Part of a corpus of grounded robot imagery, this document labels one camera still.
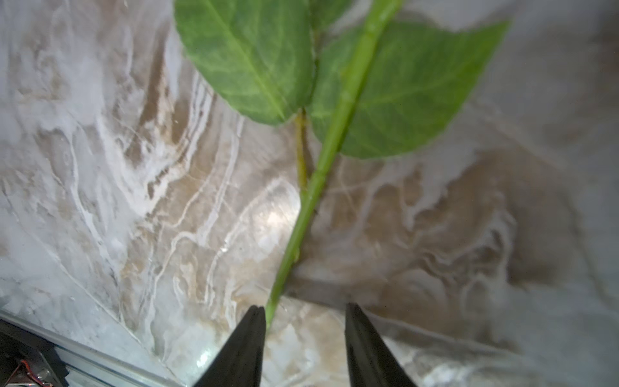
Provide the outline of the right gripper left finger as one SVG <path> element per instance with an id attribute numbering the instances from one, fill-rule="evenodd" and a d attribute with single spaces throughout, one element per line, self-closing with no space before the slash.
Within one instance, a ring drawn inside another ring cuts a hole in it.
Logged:
<path id="1" fill-rule="evenodd" d="M 194 386 L 259 387 L 265 334 L 265 309 L 251 306 Z"/>

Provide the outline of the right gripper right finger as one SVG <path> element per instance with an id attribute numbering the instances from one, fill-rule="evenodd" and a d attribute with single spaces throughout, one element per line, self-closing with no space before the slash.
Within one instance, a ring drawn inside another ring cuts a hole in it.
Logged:
<path id="1" fill-rule="evenodd" d="M 417 387 L 356 303 L 346 306 L 345 343 L 352 387 Z"/>

